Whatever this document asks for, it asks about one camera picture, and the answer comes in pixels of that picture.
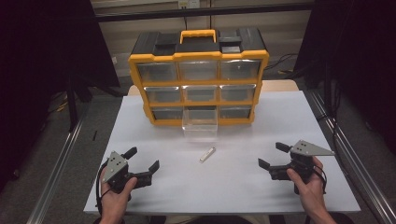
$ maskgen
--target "gray carpet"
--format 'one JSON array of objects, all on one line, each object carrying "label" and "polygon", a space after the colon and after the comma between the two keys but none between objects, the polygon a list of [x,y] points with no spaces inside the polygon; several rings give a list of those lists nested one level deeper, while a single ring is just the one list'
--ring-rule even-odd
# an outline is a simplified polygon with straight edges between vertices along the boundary
[{"label": "gray carpet", "polygon": [[[277,73],[268,72],[268,74],[271,79],[278,77]],[[121,88],[117,90],[127,92],[132,84],[130,78],[122,77],[120,82]],[[303,82],[300,79],[297,82],[300,88],[304,89]],[[121,98],[109,96],[99,90],[92,92],[94,97],[89,105],[87,117],[82,124],[77,142],[71,151],[43,223],[93,223],[97,218],[95,215],[83,213],[82,210],[106,149]],[[59,105],[60,101],[62,98],[52,102],[51,108]],[[375,182],[395,207],[396,189],[392,187],[396,179],[396,174],[393,172],[396,170],[395,156],[386,148],[378,133],[366,128],[365,119],[345,96],[339,108],[338,122]],[[330,130],[323,120],[319,121],[319,124],[329,145],[332,146]],[[45,129],[21,167],[21,177],[8,182],[0,194],[0,223],[26,223],[64,146],[68,128],[67,108],[50,114]],[[364,199],[375,209],[345,157],[341,158],[351,179],[363,192]],[[355,223],[376,223],[359,193],[355,189],[353,191],[362,211],[348,215]],[[147,223],[145,217],[133,216],[125,219],[126,223]],[[285,216],[285,219],[287,223],[304,223],[304,215],[289,215]]]}]

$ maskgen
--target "black cable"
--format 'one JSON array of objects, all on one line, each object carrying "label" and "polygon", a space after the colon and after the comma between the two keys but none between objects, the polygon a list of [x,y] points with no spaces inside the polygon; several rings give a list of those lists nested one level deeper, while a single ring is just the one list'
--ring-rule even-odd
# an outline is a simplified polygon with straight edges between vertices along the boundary
[{"label": "black cable", "polygon": [[[322,175],[321,175],[318,171],[316,171],[315,168],[318,168],[318,169],[322,172]],[[325,193],[326,193],[326,185],[327,185],[327,176],[326,176],[326,174],[324,173],[323,169],[320,168],[320,167],[318,167],[318,166],[314,166],[313,172],[314,172],[314,174],[317,175],[317,176],[320,178],[320,180],[322,181],[322,183],[323,183],[323,186],[322,186],[322,188],[323,188],[323,194],[325,194]]]},{"label": "black cable", "polygon": [[[209,8],[212,7],[212,0],[209,1]],[[209,22],[209,29],[212,29],[212,15],[209,16],[210,22]]]},{"label": "black cable", "polygon": [[184,18],[184,25],[186,26],[186,30],[187,30],[187,18]]},{"label": "black cable", "polygon": [[338,122],[337,122],[337,113],[338,113],[338,108],[340,107],[341,104],[341,90],[338,85],[338,82],[335,84],[335,90],[334,90],[334,96],[333,96],[333,104],[332,104],[332,118],[333,118],[333,126],[332,126],[332,147],[335,152],[335,158],[338,160],[338,162],[341,165],[341,168],[343,170],[344,175],[348,175],[346,166],[344,165],[344,162],[341,160],[340,152],[337,147],[337,128],[338,128]]},{"label": "black cable", "polygon": [[107,166],[107,161],[102,164],[102,166],[99,169],[98,175],[96,177],[96,206],[98,207],[99,214],[102,215],[102,198],[99,196],[99,179],[100,175],[103,172],[103,169]]},{"label": "black cable", "polygon": [[106,192],[102,194],[102,197],[101,197],[100,199],[102,200],[102,198],[105,197],[105,195],[106,195],[109,191],[111,191],[111,190],[112,190],[112,189],[106,190]]},{"label": "black cable", "polygon": [[318,63],[318,60],[312,61],[303,68],[300,68],[297,71],[293,71],[292,73],[288,74],[284,79],[295,79],[298,77],[303,77],[312,67],[314,67]]},{"label": "black cable", "polygon": [[280,57],[279,60],[276,63],[266,66],[264,68],[264,70],[272,69],[272,68],[276,67],[278,64],[285,62],[287,59],[289,59],[289,58],[291,58],[292,56],[295,56],[295,55],[298,55],[298,53],[285,54],[282,57]]}]

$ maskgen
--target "metal frame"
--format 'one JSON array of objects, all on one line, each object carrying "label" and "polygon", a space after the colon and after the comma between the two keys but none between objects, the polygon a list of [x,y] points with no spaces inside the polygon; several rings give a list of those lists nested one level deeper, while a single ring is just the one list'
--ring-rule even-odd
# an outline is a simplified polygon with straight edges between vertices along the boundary
[{"label": "metal frame", "polygon": [[[321,96],[317,92],[311,92],[311,97],[314,100],[315,105],[317,106],[320,113],[326,114],[326,109],[323,106],[324,102]],[[326,118],[326,124],[331,131],[333,131],[334,122],[335,120],[333,118],[331,119]],[[336,134],[335,134],[336,142],[342,149],[348,162],[352,164],[353,171],[355,172],[359,181],[361,182],[367,194],[369,195],[379,215],[387,224],[396,223],[396,215],[392,210],[392,207],[390,206],[384,193],[374,182],[370,174],[367,172],[363,163],[356,154],[355,149],[352,147],[352,145],[350,145],[350,143],[347,140],[347,137],[344,135],[341,128],[338,125],[336,125],[335,128],[336,128]]]},{"label": "metal frame", "polygon": [[93,8],[102,7],[128,7],[139,6],[158,3],[177,3],[177,0],[106,0],[106,1],[92,1]]},{"label": "metal frame", "polygon": [[136,12],[136,13],[109,13],[97,14],[95,17],[74,17],[74,18],[53,18],[60,21],[138,21],[151,19],[167,19],[167,18],[183,18],[183,17],[199,17],[199,16],[216,16],[216,15],[230,15],[230,14],[247,14],[247,13],[262,13],[262,12],[281,12],[281,11],[301,11],[311,10],[314,7],[334,7],[341,6],[344,3],[341,1],[331,2],[307,2],[307,3],[293,3],[293,4],[273,4],[273,5],[259,5],[251,7],[203,7],[203,8],[188,8],[188,9],[174,9],[164,11],[150,11],[150,12]]},{"label": "metal frame", "polygon": [[47,214],[47,210],[50,207],[52,197],[55,194],[58,182],[64,172],[64,167],[67,164],[67,160],[78,138],[78,134],[82,127],[83,120],[88,113],[89,105],[89,103],[83,105],[81,117],[77,123],[76,128],[72,133],[69,133],[69,135],[67,135],[66,142],[64,143],[64,148],[62,149],[61,154],[59,155],[59,158],[55,163],[52,173],[49,176],[49,180],[47,181],[46,187],[44,187],[37,203],[35,204],[35,209],[29,216],[27,224],[39,224],[43,222],[44,217]]}]

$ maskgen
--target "yellow plastic frame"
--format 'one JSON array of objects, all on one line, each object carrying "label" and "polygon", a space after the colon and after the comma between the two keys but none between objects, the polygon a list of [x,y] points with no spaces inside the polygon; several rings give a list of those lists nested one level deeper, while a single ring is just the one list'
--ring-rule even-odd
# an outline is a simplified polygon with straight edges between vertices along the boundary
[{"label": "yellow plastic frame", "polygon": [[[183,52],[183,53],[175,53],[171,56],[155,56],[152,54],[131,54],[128,59],[128,63],[131,68],[131,78],[139,89],[140,94],[142,96],[144,105],[143,109],[145,111],[146,116],[149,118],[150,122],[154,125],[172,125],[172,126],[181,126],[181,119],[155,119],[154,115],[151,111],[153,106],[192,106],[192,105],[251,105],[250,115],[248,119],[221,119],[218,118],[219,125],[231,125],[231,124],[241,124],[241,123],[251,123],[254,120],[254,107],[259,102],[260,92],[262,88],[262,73],[264,68],[268,64],[269,54],[265,49],[258,50],[245,50],[241,53],[233,53],[233,54],[222,54],[220,51],[207,51],[207,52]],[[209,61],[214,60],[218,62],[218,70],[217,70],[217,79],[216,80],[182,80],[180,78],[180,72],[178,68],[178,64],[184,61]],[[230,61],[230,60],[261,60],[261,65],[259,69],[259,74],[255,78],[247,78],[247,79],[235,79],[235,80],[223,80],[219,79],[220,70],[219,70],[219,62],[220,61]],[[137,69],[138,63],[176,63],[177,65],[177,80],[175,81],[164,81],[164,82],[153,82],[153,81],[143,81],[141,76],[139,75],[139,71]],[[244,84],[256,84],[256,89],[254,91],[252,101],[232,101],[232,102],[221,102],[219,100],[219,94],[217,94],[218,99],[216,102],[185,102],[183,97],[182,86],[190,86],[190,85],[217,85],[218,88],[220,85],[244,85]],[[145,87],[171,87],[178,86],[180,87],[180,102],[176,103],[153,103],[149,101],[149,98],[146,95],[144,90]]]}]

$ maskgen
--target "clear plastic drawer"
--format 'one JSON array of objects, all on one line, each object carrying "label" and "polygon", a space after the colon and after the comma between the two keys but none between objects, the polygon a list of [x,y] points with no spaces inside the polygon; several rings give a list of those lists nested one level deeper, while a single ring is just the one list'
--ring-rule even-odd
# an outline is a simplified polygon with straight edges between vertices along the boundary
[{"label": "clear plastic drawer", "polygon": [[248,119],[251,105],[221,105],[219,117],[221,119]]},{"label": "clear plastic drawer", "polygon": [[175,81],[177,80],[177,70],[175,63],[138,63],[142,81]]},{"label": "clear plastic drawer", "polygon": [[216,101],[217,86],[183,86],[183,95],[190,102]]},{"label": "clear plastic drawer", "polygon": [[151,103],[180,102],[179,87],[145,87],[144,90]]},{"label": "clear plastic drawer", "polygon": [[188,141],[215,141],[218,134],[217,108],[211,105],[184,107],[182,128]]},{"label": "clear plastic drawer", "polygon": [[218,72],[217,61],[186,61],[178,64],[180,77],[185,80],[212,80]]},{"label": "clear plastic drawer", "polygon": [[230,60],[220,62],[221,79],[249,79],[257,78],[260,60]]},{"label": "clear plastic drawer", "polygon": [[255,84],[222,85],[220,86],[221,101],[251,101],[253,100]]},{"label": "clear plastic drawer", "polygon": [[182,119],[183,108],[181,106],[156,106],[151,108],[155,119]]}]

